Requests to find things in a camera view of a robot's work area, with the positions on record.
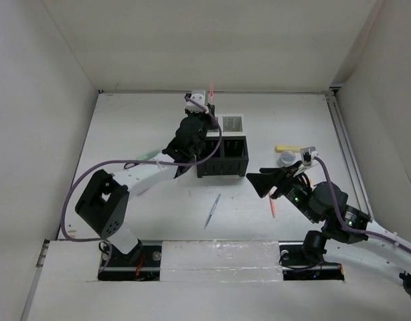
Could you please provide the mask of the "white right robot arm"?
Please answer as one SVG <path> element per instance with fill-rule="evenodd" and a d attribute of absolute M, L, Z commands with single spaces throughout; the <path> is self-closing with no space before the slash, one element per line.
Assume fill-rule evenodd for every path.
<path fill-rule="evenodd" d="M 312 185 L 306 171 L 309 165 L 297 161 L 289 167 L 261 168 L 246 178 L 259 197 L 286 198 L 311 223 L 322 223 L 320 231 L 309 231 L 301 246 L 302 258 L 319 265 L 325 259 L 330 239 L 366 250 L 394 264 L 404 291 L 411 296 L 411 243 L 348 204 L 348 195 L 331 179 L 322 160 L 325 181 Z"/>

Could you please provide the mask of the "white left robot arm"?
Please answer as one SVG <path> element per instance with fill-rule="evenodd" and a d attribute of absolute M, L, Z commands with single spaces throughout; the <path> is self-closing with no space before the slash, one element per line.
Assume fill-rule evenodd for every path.
<path fill-rule="evenodd" d="M 126 265 L 138 262 L 143 244 L 124 223 L 128 202 L 163 181 L 176 179 L 199 162 L 208 131 L 218 129 L 215 106 L 185 108 L 175 137 L 156 156 L 123 171 L 111 174 L 96 171 L 81 194 L 75 212 L 95 233 L 108 241 Z"/>

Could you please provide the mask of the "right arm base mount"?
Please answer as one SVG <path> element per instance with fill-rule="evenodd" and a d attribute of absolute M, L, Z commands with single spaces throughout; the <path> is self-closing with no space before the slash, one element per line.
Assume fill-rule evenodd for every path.
<path fill-rule="evenodd" d="M 319 231 L 309 231 L 300 241 L 279 243 L 279 265 L 284 281 L 344 281 L 342 265 L 325 261 L 326 238 Z"/>

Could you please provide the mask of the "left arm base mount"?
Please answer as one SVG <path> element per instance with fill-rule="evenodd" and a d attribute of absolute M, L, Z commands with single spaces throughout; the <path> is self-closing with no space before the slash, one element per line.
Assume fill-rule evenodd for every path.
<path fill-rule="evenodd" d="M 129 262 L 113 245 L 101 241 L 98 249 L 101 252 L 98 269 L 98 280 L 104 282 L 158 282 L 161 274 L 162 258 L 161 241 L 143 243 L 140 254 Z"/>

